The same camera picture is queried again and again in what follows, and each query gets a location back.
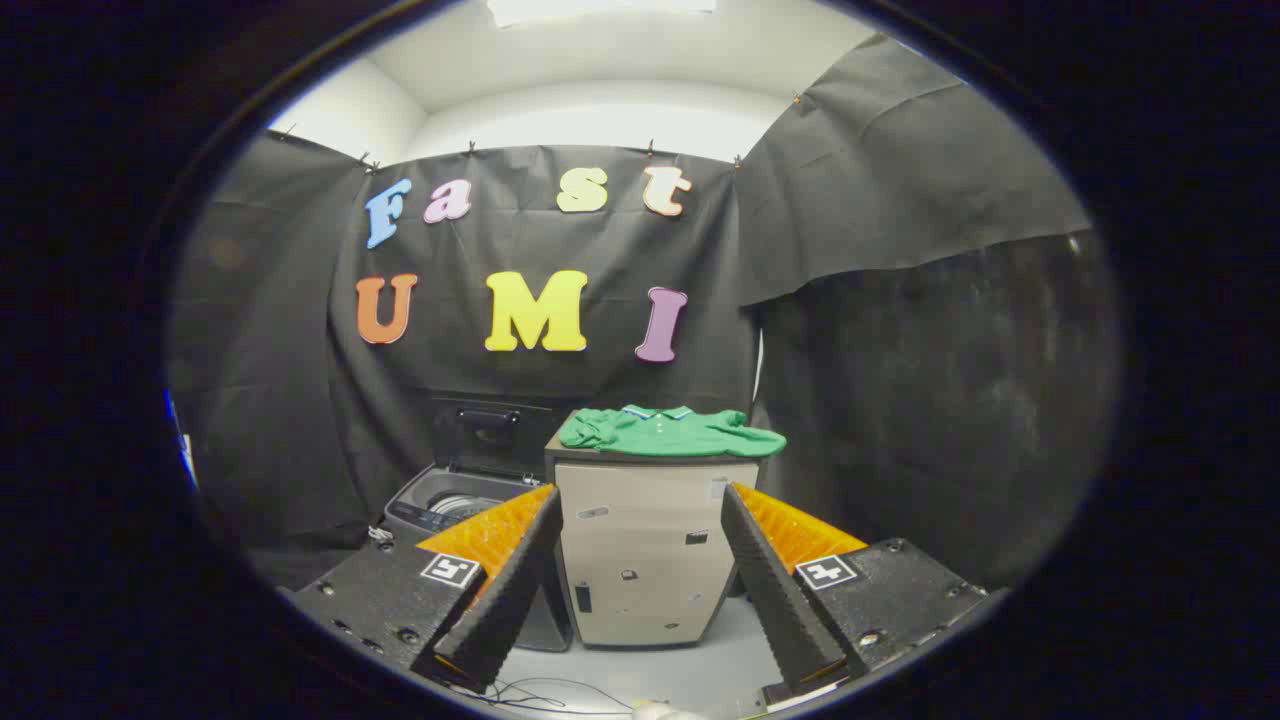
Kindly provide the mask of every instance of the shirt collar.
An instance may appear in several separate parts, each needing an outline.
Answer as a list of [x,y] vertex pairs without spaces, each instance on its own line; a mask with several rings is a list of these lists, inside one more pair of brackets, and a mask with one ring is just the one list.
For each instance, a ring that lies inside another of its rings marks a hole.
[[681,405],[680,407],[672,407],[671,410],[663,410],[660,414],[671,418],[672,420],[684,420],[685,416],[692,415],[694,411],[690,410],[689,407],[685,407],[684,405]]
[[627,405],[626,407],[622,409],[622,411],[628,415],[635,415],[636,418],[640,418],[643,420],[648,420],[649,418],[653,418],[655,415],[653,410],[648,410],[637,405]]
[[694,411],[689,407],[681,405],[680,407],[672,407],[671,410],[649,410],[648,407],[640,407],[639,405],[627,405],[622,409],[623,413],[628,415],[635,415],[641,420],[649,420],[655,415],[663,415],[671,418],[672,420],[684,420],[686,416],[692,415]]

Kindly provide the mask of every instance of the washing machine drum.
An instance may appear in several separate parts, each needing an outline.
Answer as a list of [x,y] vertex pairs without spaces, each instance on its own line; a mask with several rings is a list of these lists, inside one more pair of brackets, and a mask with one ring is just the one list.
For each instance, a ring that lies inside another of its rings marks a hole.
[[431,501],[428,510],[431,512],[439,512],[447,518],[454,518],[458,521],[466,520],[489,510],[490,507],[497,507],[500,503],[498,500],[490,500],[488,497],[476,497],[474,495],[463,493],[448,493],[442,495]]

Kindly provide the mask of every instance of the foam letter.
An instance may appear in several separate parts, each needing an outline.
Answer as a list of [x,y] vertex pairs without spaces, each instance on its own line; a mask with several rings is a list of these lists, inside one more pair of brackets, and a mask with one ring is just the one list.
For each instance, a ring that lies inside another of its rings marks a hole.
[[655,287],[649,291],[653,307],[649,310],[649,329],[644,342],[636,347],[636,357],[649,363],[671,363],[676,354],[671,350],[671,338],[676,334],[676,319],[680,309],[689,304],[684,292]]
[[426,224],[435,224],[448,218],[457,220],[471,209],[471,183],[465,179],[449,181],[435,188],[431,193],[431,204],[422,213]]
[[566,213],[590,213],[604,208],[609,199],[604,183],[609,176],[600,168],[573,168],[561,177],[561,190],[556,204]]
[[387,281],[383,278],[365,278],[356,283],[356,329],[365,342],[374,345],[396,342],[404,334],[404,328],[408,327],[408,296],[417,284],[417,275],[403,274],[392,278],[396,309],[389,325],[378,322],[378,296],[381,295],[384,284]]
[[684,205],[671,201],[671,196],[676,193],[677,188],[685,192],[694,188],[694,183],[680,177],[684,170],[680,168],[645,168],[644,172],[649,176],[649,184],[644,188],[645,208],[668,218],[684,213]]
[[586,286],[585,273],[559,270],[547,281],[538,300],[534,300],[520,273],[494,273],[485,284],[493,288],[493,333],[484,341],[485,350],[515,350],[512,323],[529,350],[538,345],[538,336],[547,325],[547,337],[543,338],[547,350],[572,352],[586,347],[586,338],[577,327],[577,304]]
[[396,225],[392,224],[392,220],[399,218],[399,214],[404,211],[404,199],[401,195],[404,195],[412,187],[413,181],[404,178],[375,195],[369,202],[365,202],[365,210],[369,210],[367,247],[370,250],[396,234]]

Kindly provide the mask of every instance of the yellow letter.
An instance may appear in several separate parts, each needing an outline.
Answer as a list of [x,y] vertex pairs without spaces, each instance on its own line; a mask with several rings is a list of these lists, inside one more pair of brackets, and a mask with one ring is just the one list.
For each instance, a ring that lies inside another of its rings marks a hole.
[[485,338],[485,350],[515,350],[512,323],[529,350],[538,345],[545,325],[550,325],[543,338],[547,350],[572,352],[586,347],[586,338],[577,328],[577,304],[586,273],[559,270],[547,281],[538,300],[520,273],[494,273],[485,284],[493,288],[493,334]]
[[600,168],[573,168],[561,177],[561,190],[564,192],[556,196],[556,204],[566,213],[599,210],[609,199],[603,187],[608,181],[609,176]]

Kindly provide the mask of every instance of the wire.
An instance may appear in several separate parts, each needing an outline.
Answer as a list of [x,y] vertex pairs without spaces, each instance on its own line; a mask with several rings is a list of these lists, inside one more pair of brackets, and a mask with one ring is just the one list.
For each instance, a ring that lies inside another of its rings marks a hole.
[[[532,682],[535,682],[535,680],[541,680],[541,682],[552,682],[552,683],[570,683],[570,684],[573,684],[573,685],[582,685],[584,688],[590,688],[590,689],[593,689],[593,691],[595,691],[595,692],[598,692],[598,693],[603,694],[604,697],[607,697],[607,698],[612,700],[613,702],[616,702],[616,703],[621,705],[622,707],[626,707],[626,708],[627,708],[627,712],[631,712],[632,710],[635,710],[635,707],[634,707],[634,706],[632,706],[631,703],[628,703],[628,702],[622,702],[621,700],[618,700],[618,698],[616,698],[616,697],[611,696],[609,693],[607,693],[607,692],[602,691],[600,688],[598,688],[598,687],[595,687],[595,685],[593,685],[593,684],[589,684],[589,683],[582,683],[582,682],[579,682],[579,680],[570,680],[570,679],[567,679],[567,678],[524,678],[524,679],[521,679],[521,680],[516,680],[515,683],[507,683],[507,687],[506,687],[506,688],[503,688],[503,689],[502,689],[502,692],[499,692],[499,693],[498,693],[498,697],[500,697],[500,696],[502,696],[502,693],[504,693],[504,692],[509,691],[511,688],[513,688],[513,687],[516,687],[516,685],[520,685],[520,684],[524,684],[524,683],[532,683]],[[608,715],[618,715],[618,714],[616,714],[616,712],[611,712],[611,714],[608,714]]]
[[494,705],[502,705],[503,707],[521,707],[524,710],[540,710],[541,712],[563,712],[564,715],[631,715],[630,712],[580,712],[577,710],[554,710],[552,707],[534,707],[531,705],[515,705],[512,702],[497,702]]
[[[536,710],[536,711],[540,711],[540,712],[563,712],[564,715],[611,715],[611,716],[618,716],[618,715],[631,715],[632,710],[635,710],[630,705],[622,702],[621,700],[611,696],[609,693],[602,691],[600,688],[598,688],[598,687],[595,687],[593,684],[582,683],[582,682],[579,682],[579,680],[570,680],[568,678],[522,678],[520,680],[516,680],[515,683],[508,683],[506,680],[498,679],[497,682],[502,683],[503,687],[499,689],[498,685],[494,684],[494,693],[492,696],[477,696],[477,694],[474,694],[471,697],[475,697],[476,700],[481,700],[481,701],[489,703],[490,706],[500,705],[503,707],[518,707],[518,708],[522,708],[522,710]],[[534,693],[531,693],[531,692],[529,692],[529,691],[526,691],[524,688],[520,688],[520,691],[524,692],[526,694],[526,697],[517,697],[517,698],[511,698],[511,700],[502,700],[502,694],[506,693],[507,691],[509,691],[511,688],[515,688],[516,685],[518,685],[521,683],[532,683],[532,682],[570,683],[570,684],[573,684],[573,685],[582,685],[584,688],[590,688],[590,689],[593,689],[593,691],[603,694],[604,697],[612,700],[613,702],[621,705],[622,707],[626,707],[627,711],[626,712],[585,712],[585,711],[580,711],[580,710],[558,710],[561,707],[567,707],[566,703],[562,702],[562,701],[559,701],[559,700],[556,700],[553,697],[534,694]],[[548,705],[552,705],[553,707],[536,707],[536,706],[532,706],[532,705],[521,705],[521,703],[535,702],[535,701],[545,702]]]

